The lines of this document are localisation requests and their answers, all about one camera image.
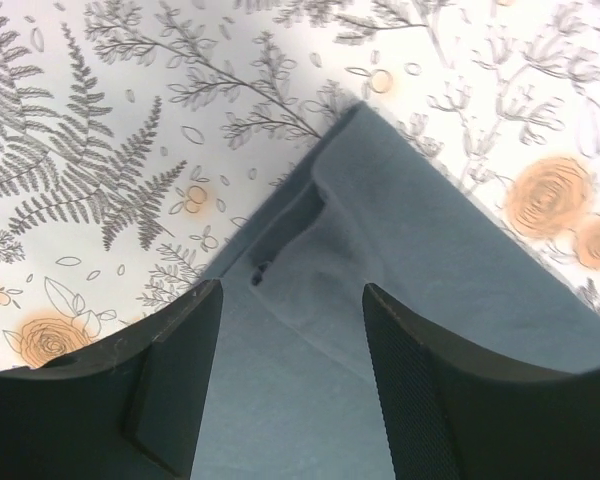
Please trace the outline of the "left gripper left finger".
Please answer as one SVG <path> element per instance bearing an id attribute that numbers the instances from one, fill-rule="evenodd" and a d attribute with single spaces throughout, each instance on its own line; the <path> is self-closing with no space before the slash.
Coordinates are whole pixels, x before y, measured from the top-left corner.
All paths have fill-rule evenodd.
<path id="1" fill-rule="evenodd" d="M 187 479 L 223 289 L 171 305 L 38 369 L 0 372 L 0 479 Z"/>

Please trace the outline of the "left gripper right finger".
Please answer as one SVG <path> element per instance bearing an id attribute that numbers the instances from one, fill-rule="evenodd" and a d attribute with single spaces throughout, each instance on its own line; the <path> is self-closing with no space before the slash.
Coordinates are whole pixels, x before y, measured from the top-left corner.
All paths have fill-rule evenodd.
<path id="1" fill-rule="evenodd" d="M 600 368 L 498 354 L 374 284 L 362 304 L 397 478 L 600 479 Z"/>

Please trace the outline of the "dark blue-grey t-shirt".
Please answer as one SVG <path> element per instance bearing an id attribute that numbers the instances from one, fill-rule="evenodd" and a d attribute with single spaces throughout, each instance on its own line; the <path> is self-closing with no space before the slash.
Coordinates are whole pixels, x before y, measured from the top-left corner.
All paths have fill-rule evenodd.
<path id="1" fill-rule="evenodd" d="M 600 368 L 600 317 L 365 104 L 210 272 L 224 305 L 196 479 L 394 477 L 363 320 L 369 283 L 505 356 Z"/>

